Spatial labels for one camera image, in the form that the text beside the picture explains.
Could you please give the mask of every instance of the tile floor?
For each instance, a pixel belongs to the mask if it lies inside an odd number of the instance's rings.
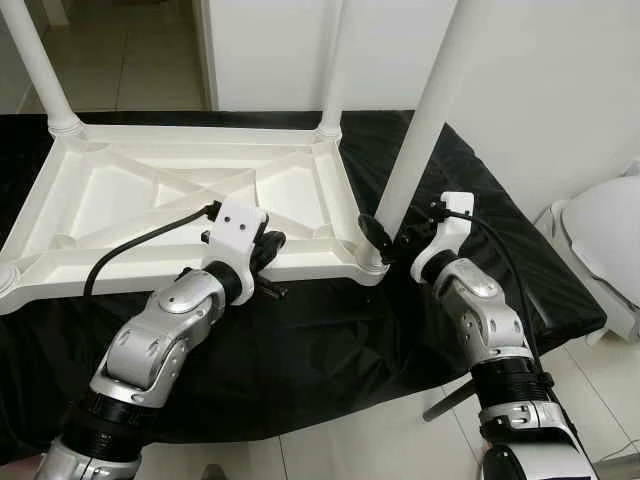
[[[543,363],[592,461],[640,437],[638,346],[612,335],[595,346],[577,339]],[[154,444],[136,480],[199,480],[209,463],[221,464],[229,480],[471,480],[484,450],[476,398],[432,423],[421,419],[465,380],[260,442]],[[618,455],[637,451],[631,445]],[[0,480],[28,478],[0,470]]]
[[[44,45],[75,111],[202,110],[190,0],[78,0]],[[41,113],[31,92],[22,113]]]

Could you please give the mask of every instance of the silver robot arm segment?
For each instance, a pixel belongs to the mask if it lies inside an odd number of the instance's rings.
[[[447,192],[442,201],[449,210],[470,215],[473,204],[469,208],[465,195]],[[458,257],[466,238],[460,221],[469,234],[468,221],[446,218],[411,274],[432,287],[455,323],[482,408],[480,432],[492,445],[482,462],[482,478],[596,479],[562,408],[549,399],[548,380],[538,371],[522,322],[505,303],[500,284]]]
[[[115,335],[84,397],[74,405],[37,480],[132,480],[140,451],[189,352],[227,305],[253,295],[254,276],[284,244],[264,233],[268,218],[233,200],[220,206],[202,269],[185,269],[151,294],[145,309]]]

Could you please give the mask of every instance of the white toilet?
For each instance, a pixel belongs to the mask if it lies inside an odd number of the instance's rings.
[[[640,176],[557,201],[535,225],[607,314],[591,340],[610,330],[640,341]]]

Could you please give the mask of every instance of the black cloth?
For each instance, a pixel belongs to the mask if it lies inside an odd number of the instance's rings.
[[[312,129],[317,113],[83,114],[88,123]],[[347,112],[342,158],[362,212],[374,213],[410,112]],[[6,238],[51,137],[44,116],[0,117],[0,235]],[[604,313],[483,163],[446,126],[405,224],[445,190],[476,195],[476,214],[502,236],[535,307],[542,351],[604,323]],[[521,310],[513,276],[477,230],[470,257]],[[395,264],[381,285],[347,279],[296,282],[282,301],[260,295],[228,309],[190,355],[155,429],[170,442],[255,440],[430,388],[465,373],[451,321]],[[0,317],[0,463],[48,447],[87,386],[113,334],[146,294],[39,300]]]

